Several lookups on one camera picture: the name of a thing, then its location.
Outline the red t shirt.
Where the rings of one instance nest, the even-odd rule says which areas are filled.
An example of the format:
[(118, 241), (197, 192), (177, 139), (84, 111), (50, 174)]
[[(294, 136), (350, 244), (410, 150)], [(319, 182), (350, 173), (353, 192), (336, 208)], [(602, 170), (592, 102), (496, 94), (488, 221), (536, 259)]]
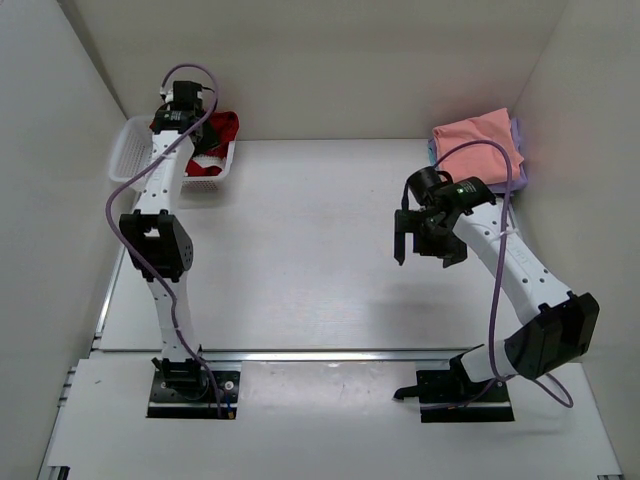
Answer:
[(240, 127), (235, 111), (214, 112), (203, 126), (203, 137), (186, 167), (187, 177), (221, 178), (229, 169), (229, 148)]

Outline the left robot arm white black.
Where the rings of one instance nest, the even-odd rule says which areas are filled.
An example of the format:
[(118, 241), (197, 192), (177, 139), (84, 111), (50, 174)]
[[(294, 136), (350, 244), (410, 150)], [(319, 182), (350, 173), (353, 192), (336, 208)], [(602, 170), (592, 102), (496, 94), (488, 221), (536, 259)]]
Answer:
[(152, 151), (133, 212), (118, 221), (133, 266), (153, 297), (161, 333), (161, 356), (152, 363), (160, 385), (188, 402), (220, 401), (213, 372), (201, 357), (188, 305), (187, 277), (194, 260), (191, 237), (175, 210), (187, 164), (211, 135), (204, 126), (204, 86), (176, 81), (151, 125)]

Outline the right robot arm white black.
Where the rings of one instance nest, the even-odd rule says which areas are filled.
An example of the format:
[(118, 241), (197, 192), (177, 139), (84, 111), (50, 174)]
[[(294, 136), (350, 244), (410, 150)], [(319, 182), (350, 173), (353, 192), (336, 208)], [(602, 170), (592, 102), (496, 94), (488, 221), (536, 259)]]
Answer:
[(574, 293), (537, 259), (510, 227), (505, 201), (480, 179), (454, 182), (433, 167), (413, 173), (394, 214), (398, 263), (406, 258), (407, 235), (413, 237), (414, 253), (438, 258), (444, 267), (465, 261), (473, 251), (494, 277), (494, 295), (507, 297), (521, 327), (452, 358), (433, 387), (401, 388), (395, 399), (443, 393), (462, 406), (496, 381), (515, 376), (537, 381), (588, 351), (598, 302), (590, 293)]

